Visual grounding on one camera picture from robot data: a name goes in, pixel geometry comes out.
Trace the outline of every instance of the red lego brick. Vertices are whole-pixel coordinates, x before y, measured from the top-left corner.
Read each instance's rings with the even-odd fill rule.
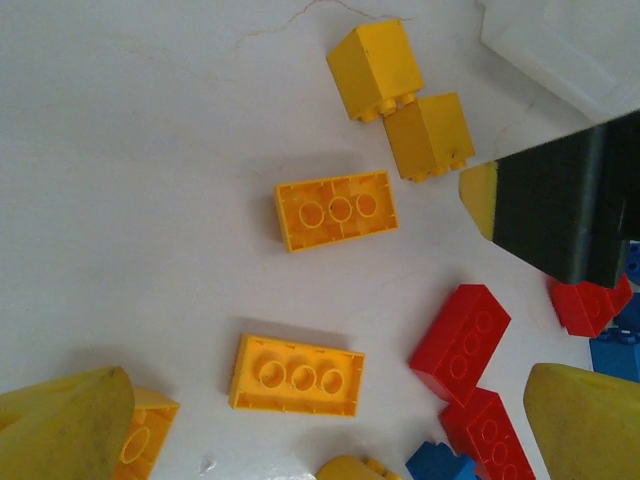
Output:
[[[460,285],[409,362],[438,397],[465,405],[511,317],[484,285]]]
[[[598,337],[613,317],[633,298],[626,275],[614,289],[589,282],[565,285],[552,280],[550,294],[558,320],[567,332],[589,338]]]
[[[453,449],[466,453],[490,480],[535,479],[500,395],[476,388],[466,407],[450,404],[440,414]]]

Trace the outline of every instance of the lego brick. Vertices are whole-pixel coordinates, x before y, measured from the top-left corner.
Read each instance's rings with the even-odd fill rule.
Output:
[[[566,365],[535,365],[524,408],[549,477],[638,478],[639,398],[637,383]]]
[[[362,25],[328,56],[349,118],[372,122],[414,102],[424,80],[399,20]]]
[[[456,93],[420,98],[384,119],[400,177],[422,182],[467,166],[475,155]]]
[[[460,285],[409,362],[438,397],[465,405],[511,317],[484,285]]]
[[[398,228],[384,171],[278,185],[275,200],[289,252]]]
[[[366,463],[353,456],[336,457],[327,462],[315,477],[317,480],[402,480],[377,460]]]
[[[570,335],[595,338],[633,296],[626,275],[614,289],[589,282],[565,285],[551,282],[551,302],[558,320]]]
[[[636,285],[640,285],[640,243],[632,243],[629,245],[625,271],[627,272],[629,280]]]
[[[362,353],[243,335],[229,403],[233,408],[355,417]]]
[[[638,131],[635,112],[471,168],[460,198],[505,250],[562,283],[613,288],[640,237]]]
[[[589,348],[594,372],[640,383],[640,333],[609,328]]]
[[[121,367],[3,393],[0,478],[108,479],[132,412],[133,387]]]
[[[640,332],[640,293],[634,293],[633,298],[613,319],[620,328]]]
[[[471,457],[456,456],[444,443],[424,442],[407,461],[413,480],[476,480],[475,468]]]
[[[147,480],[160,456],[180,404],[161,393],[134,387],[135,407],[114,480]]]
[[[465,452],[490,480],[534,479],[511,420],[496,392],[476,388],[465,407],[450,404],[440,422],[454,450]]]

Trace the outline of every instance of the white surface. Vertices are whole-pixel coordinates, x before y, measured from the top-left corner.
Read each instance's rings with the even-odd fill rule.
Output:
[[[597,121],[640,108],[640,0],[480,0],[482,41]]]
[[[525,380],[536,362],[588,367],[587,341],[538,271],[482,239],[456,174],[398,178],[381,122],[348,120],[325,62],[356,25],[409,19],[422,94],[460,93],[475,163],[587,126],[480,45],[470,3],[2,2],[0,391],[123,365],[183,405],[158,480],[200,478],[206,455],[205,478],[306,479],[342,453],[407,476],[444,434],[406,360],[447,294],[481,282],[513,317],[481,386],[546,478]],[[274,185],[378,169],[399,231],[285,253]],[[231,410],[243,331],[365,352],[359,416]]]

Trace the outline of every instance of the white plastic container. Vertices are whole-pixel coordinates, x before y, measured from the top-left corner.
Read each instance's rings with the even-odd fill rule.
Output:
[[[479,0],[482,42],[596,121],[640,108],[640,0]]]

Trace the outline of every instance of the blue lego brick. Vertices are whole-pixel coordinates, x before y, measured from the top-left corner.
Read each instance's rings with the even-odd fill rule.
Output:
[[[640,332],[640,293],[633,295],[631,301],[613,321],[620,328]]]
[[[589,347],[594,372],[640,383],[640,333],[612,327]]]
[[[629,280],[636,285],[640,285],[640,243],[629,245],[626,271]]]
[[[456,456],[444,443],[424,442],[407,461],[414,480],[476,480],[475,468],[471,457]]]

